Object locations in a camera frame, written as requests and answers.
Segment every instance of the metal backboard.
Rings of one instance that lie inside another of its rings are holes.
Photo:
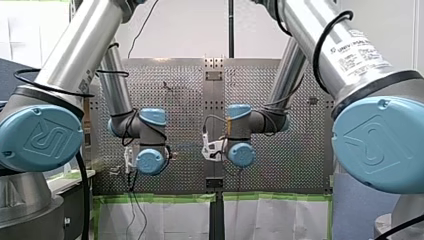
[[[213,84],[206,76],[211,69],[205,59],[125,61],[124,67],[130,73],[127,82],[133,106],[165,109],[167,144],[178,153],[177,160],[172,161],[160,176],[139,177],[136,191],[204,193],[207,190],[205,180],[213,174],[224,176],[224,191],[327,193],[332,169],[329,144],[332,104],[319,90],[310,69],[294,97],[290,129],[271,138],[252,137],[257,151],[253,166],[238,175],[237,169],[224,162],[228,174],[221,171],[222,163],[206,164],[201,155],[204,117],[211,113],[222,115],[225,106],[233,103],[248,103],[259,108],[271,91],[279,61],[225,59],[222,68],[218,69],[223,71],[222,80]],[[210,73],[209,77],[218,76],[215,75]],[[96,195],[123,193],[128,191],[127,178],[124,174],[111,174],[110,170],[118,166],[123,169],[124,148],[121,140],[107,131],[109,113],[101,86],[93,84],[92,92],[96,94],[91,100],[92,159],[98,172],[93,191]],[[224,131],[222,125],[212,125],[220,129],[211,131]]]

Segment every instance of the label sticker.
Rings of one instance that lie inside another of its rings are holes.
[[[350,30],[350,33],[352,38],[330,49],[332,62],[346,77],[357,78],[370,69],[391,66],[362,32]]]

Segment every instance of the robotic arm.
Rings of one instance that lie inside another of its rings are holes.
[[[229,106],[227,158],[237,166],[249,166],[255,157],[252,133],[287,129],[284,110],[307,59],[322,89],[335,100],[332,142],[343,167],[380,191],[423,193],[423,77],[387,62],[362,32],[349,25],[353,13],[340,13],[331,0],[256,2],[272,17],[281,16],[293,38],[268,104],[257,112],[249,105]]]

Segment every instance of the light blue joint cap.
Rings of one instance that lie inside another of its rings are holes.
[[[348,106],[333,126],[333,148],[358,181],[380,191],[424,193],[424,104],[369,97]]]
[[[160,173],[165,160],[162,154],[155,149],[145,149],[137,156],[137,168],[144,175],[156,175]]]
[[[165,110],[162,108],[143,108],[140,111],[140,118],[154,125],[166,125]]]
[[[232,104],[228,106],[228,116],[232,120],[242,118],[252,112],[252,107],[249,104]]]
[[[237,143],[231,147],[228,153],[228,159],[234,165],[245,168],[253,164],[256,158],[256,152],[252,145],[248,143]]]
[[[109,119],[109,121],[107,122],[107,130],[110,134],[112,134],[112,136],[119,137],[118,134],[116,134],[115,130],[113,130],[112,119]]]
[[[0,164],[18,172],[44,172],[69,162],[83,140],[80,120],[54,105],[34,105],[0,123]]]

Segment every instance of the logo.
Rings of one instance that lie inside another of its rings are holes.
[[[41,118],[27,139],[24,149],[47,157],[60,158],[72,134],[71,129]]]
[[[368,173],[413,158],[402,139],[379,115],[347,132],[343,140],[353,159],[360,160]]]

